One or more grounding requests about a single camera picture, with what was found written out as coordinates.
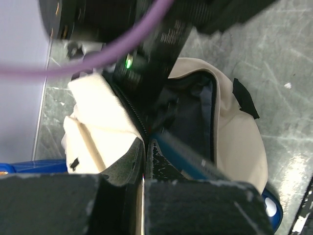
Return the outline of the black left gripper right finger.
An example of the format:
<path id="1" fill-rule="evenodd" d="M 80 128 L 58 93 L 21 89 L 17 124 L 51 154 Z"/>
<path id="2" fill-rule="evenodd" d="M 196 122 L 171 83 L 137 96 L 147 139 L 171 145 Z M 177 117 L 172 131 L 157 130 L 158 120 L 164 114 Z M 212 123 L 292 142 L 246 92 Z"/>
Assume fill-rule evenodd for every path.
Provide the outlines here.
<path id="1" fill-rule="evenodd" d="M 227 180 L 188 180 L 151 140 L 144 184 L 147 235 L 271 235 L 254 186 Z"/>

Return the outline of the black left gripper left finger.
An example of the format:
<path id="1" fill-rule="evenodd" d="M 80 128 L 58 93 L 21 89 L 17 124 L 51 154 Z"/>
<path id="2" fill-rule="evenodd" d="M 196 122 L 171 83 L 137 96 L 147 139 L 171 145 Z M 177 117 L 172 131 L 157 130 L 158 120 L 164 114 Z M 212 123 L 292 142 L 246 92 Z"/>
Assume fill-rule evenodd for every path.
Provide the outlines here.
<path id="1" fill-rule="evenodd" d="M 139 235 L 144 146 L 100 174 L 7 174 L 0 178 L 3 235 Z"/>

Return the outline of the blue thin booklet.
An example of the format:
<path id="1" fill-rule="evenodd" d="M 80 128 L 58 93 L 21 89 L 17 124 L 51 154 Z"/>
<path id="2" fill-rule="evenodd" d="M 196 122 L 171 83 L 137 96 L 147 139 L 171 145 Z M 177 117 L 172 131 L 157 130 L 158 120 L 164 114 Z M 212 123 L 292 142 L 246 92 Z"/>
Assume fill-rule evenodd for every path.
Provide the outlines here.
<path id="1" fill-rule="evenodd" d="M 210 160 L 206 160 L 191 147 L 184 144 L 168 131 L 152 136 L 159 146 L 162 155 L 178 171 L 183 171 L 192 180 L 223 180 L 229 179 L 223 175 Z"/>

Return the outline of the beige canvas backpack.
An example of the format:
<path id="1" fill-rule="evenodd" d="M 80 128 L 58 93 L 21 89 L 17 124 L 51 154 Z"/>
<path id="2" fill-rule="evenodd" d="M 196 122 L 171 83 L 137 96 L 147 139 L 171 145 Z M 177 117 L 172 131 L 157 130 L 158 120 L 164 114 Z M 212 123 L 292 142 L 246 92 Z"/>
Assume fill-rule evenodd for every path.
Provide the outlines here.
<path id="1" fill-rule="evenodd" d="M 179 58 L 159 96 L 123 94 L 109 73 L 75 75 L 75 100 L 64 119 L 62 146 L 70 174 L 97 174 L 128 155 L 138 141 L 191 179 L 210 165 L 224 177 L 263 192 L 268 163 L 249 91 L 211 64 Z"/>

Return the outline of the blue shark pencil case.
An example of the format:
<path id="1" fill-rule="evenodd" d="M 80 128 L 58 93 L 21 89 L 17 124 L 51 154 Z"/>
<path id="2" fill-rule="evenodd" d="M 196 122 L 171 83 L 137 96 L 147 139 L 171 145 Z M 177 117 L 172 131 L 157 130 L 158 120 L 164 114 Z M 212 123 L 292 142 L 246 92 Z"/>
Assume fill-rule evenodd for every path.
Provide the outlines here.
<path id="1" fill-rule="evenodd" d="M 274 232 L 276 232 L 281 225 L 283 219 L 283 209 L 280 203 L 278 194 L 270 189 L 265 188 L 262 192 L 262 198 L 266 206 L 266 213 L 272 225 Z"/>

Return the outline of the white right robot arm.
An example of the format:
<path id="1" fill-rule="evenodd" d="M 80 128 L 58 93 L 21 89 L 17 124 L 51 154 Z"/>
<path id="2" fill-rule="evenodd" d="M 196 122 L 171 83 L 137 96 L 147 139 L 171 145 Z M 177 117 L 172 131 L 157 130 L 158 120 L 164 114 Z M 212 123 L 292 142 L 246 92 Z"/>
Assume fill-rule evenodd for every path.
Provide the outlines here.
<path id="1" fill-rule="evenodd" d="M 112 77 L 134 104 L 131 112 L 165 122 L 175 118 L 177 103 L 162 98 L 162 90 L 190 32 L 223 33 L 270 5 L 270 0 L 41 0 L 48 37 L 103 46 L 91 55 L 69 47 L 68 58 L 82 62 L 49 74 L 79 74 L 115 64 Z"/>

